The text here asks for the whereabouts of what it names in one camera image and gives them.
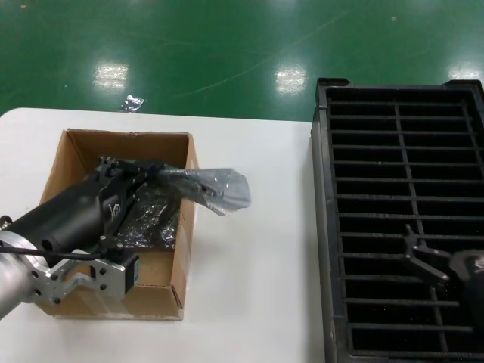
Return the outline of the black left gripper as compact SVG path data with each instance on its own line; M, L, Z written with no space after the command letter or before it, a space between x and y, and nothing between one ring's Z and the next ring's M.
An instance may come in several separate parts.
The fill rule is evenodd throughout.
M131 178L150 180L165 168L161 160L103 156L98 172L110 180L87 178L72 185L12 222L7 231L43 251L48 262L58 262L76 249L96 247L102 235L147 237L159 219L159 187L146 181L132 204Z

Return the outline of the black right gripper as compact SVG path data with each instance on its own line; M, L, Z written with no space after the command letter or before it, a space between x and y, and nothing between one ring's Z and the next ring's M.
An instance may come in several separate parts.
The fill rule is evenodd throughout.
M461 286L461 300L475 325L483 325L483 250L450 253L429 248L420 242L409 224L405 225L404 265L426 284L446 288L450 277L448 266L455 273Z

